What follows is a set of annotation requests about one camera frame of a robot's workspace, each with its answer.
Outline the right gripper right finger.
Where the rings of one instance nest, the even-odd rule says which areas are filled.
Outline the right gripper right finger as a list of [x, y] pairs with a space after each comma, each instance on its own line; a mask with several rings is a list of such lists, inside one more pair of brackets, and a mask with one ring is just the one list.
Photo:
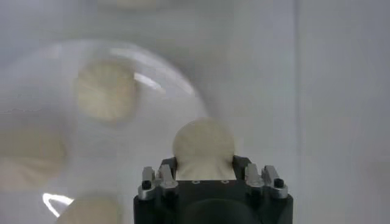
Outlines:
[[233, 157], [233, 170], [237, 180], [244, 180], [249, 195], [256, 192], [262, 197], [288, 198], [288, 187], [274, 166], [266, 165], [259, 173], [257, 165], [252, 163], [249, 158], [235, 155]]

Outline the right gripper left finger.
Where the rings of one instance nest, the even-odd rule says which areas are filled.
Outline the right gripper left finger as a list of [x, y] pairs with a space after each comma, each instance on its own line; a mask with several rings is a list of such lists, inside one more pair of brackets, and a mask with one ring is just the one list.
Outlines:
[[176, 180], [177, 160], [175, 157], [164, 159], [157, 172], [150, 167], [144, 167], [142, 182], [138, 187], [139, 200], [153, 200], [157, 191], [161, 190], [164, 198], [175, 197], [178, 194], [179, 182]]

